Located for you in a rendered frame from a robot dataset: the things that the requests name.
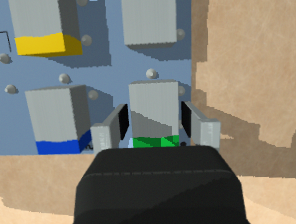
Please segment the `grey metal block with green end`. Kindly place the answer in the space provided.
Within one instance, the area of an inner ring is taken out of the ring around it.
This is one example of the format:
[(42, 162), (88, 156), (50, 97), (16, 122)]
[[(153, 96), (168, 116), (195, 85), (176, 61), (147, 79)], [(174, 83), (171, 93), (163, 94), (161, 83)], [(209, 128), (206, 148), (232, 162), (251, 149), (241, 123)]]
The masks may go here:
[(133, 148), (179, 146), (177, 81), (133, 81), (129, 97)]

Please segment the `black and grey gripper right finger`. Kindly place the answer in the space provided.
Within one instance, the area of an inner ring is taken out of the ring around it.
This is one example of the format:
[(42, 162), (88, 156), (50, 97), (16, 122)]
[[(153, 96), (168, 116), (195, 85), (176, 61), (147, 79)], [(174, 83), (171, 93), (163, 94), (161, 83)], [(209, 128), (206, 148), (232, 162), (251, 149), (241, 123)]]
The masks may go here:
[(190, 101), (181, 101), (181, 124), (195, 145), (207, 145), (220, 152), (221, 122), (206, 117)]

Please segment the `grey block with blue end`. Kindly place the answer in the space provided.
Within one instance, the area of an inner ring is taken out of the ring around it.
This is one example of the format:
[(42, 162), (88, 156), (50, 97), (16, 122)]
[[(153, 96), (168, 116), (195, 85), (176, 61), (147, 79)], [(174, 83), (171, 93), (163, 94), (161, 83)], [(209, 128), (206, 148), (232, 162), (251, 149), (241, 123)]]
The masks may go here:
[(25, 91), (39, 155), (80, 154), (90, 143), (86, 85)]

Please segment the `grey block with yellow end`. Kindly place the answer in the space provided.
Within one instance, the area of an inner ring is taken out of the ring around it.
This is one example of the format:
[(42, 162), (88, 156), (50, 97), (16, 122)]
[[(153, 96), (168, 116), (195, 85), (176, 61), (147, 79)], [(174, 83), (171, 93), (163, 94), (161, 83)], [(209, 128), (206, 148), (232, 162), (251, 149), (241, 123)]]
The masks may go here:
[(82, 55), (76, 0), (8, 0), (18, 55)]

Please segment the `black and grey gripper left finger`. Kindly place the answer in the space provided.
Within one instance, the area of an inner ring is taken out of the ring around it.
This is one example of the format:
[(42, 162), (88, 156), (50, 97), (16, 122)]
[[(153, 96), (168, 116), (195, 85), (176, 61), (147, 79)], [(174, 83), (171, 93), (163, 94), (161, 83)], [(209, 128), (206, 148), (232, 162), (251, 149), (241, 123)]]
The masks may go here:
[(104, 149), (117, 148), (128, 127), (128, 104), (119, 104), (103, 123), (95, 123), (90, 128), (94, 156)]

